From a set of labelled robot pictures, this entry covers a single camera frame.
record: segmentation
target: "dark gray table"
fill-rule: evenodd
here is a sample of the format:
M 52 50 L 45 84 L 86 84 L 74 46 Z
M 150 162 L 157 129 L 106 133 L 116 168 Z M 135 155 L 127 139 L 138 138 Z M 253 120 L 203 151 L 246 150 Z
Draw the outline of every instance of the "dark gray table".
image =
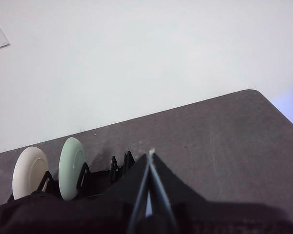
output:
M 286 210 L 293 220 L 293 124 L 255 90 L 212 98 L 72 135 L 86 150 L 91 171 L 112 156 L 122 165 L 131 150 L 150 148 L 186 184 L 209 200 L 261 202 Z M 65 140 L 35 144 L 56 175 Z M 0 153 L 0 204 L 11 194 L 22 150 Z

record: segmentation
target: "white plate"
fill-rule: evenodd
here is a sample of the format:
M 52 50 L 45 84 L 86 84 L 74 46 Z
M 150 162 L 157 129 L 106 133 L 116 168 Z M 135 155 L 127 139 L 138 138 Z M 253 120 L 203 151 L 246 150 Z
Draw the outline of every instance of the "white plate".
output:
M 85 162 L 83 145 L 73 137 L 66 140 L 59 162 L 59 186 L 62 198 L 73 199 L 77 193 L 77 181 Z
M 33 146 L 26 148 L 19 156 L 14 167 L 12 179 L 14 199 L 19 199 L 36 191 L 48 170 L 48 160 L 44 152 Z

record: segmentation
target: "gray countertop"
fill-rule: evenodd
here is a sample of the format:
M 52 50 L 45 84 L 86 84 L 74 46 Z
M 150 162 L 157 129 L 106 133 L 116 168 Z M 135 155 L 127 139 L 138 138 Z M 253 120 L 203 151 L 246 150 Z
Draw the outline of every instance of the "gray countertop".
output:
M 150 148 L 187 185 L 212 201 L 260 202 L 293 220 L 293 124 L 264 96 L 244 90 L 71 135 L 80 140 L 91 171 L 122 165 L 131 150 Z M 35 144 L 57 177 L 69 136 Z M 26 147 L 0 153 L 0 204 L 12 192 L 12 174 Z

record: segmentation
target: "mint green plate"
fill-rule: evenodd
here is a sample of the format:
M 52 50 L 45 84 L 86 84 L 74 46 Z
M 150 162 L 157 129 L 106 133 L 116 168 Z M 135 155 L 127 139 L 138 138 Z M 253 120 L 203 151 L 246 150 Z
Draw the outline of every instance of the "mint green plate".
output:
M 59 162 L 59 186 L 62 198 L 73 199 L 77 191 L 77 180 L 85 162 L 83 145 L 73 137 L 64 143 Z

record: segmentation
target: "black plastic object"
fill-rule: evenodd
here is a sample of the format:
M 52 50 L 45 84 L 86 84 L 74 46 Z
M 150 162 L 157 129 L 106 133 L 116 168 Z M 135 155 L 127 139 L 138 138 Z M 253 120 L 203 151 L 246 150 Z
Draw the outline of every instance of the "black plastic object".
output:
M 109 186 L 120 179 L 134 163 L 135 160 L 130 151 L 125 153 L 124 164 L 121 167 L 117 165 L 116 158 L 113 156 L 110 170 L 91 173 L 88 164 L 85 162 L 77 181 L 76 186 L 79 193 L 75 199 L 80 199 L 82 197 L 96 197 L 101 195 Z M 59 181 L 54 180 L 49 171 L 45 172 L 37 191 L 44 191 L 62 199 Z M 13 200 L 14 197 L 13 194 L 11 194 L 7 202 Z
M 152 215 L 146 217 L 148 192 Z M 124 177 L 95 199 L 64 202 L 51 194 L 34 192 L 0 206 L 0 234 L 86 232 L 293 234 L 293 223 L 274 207 L 207 201 L 156 154 L 143 155 Z

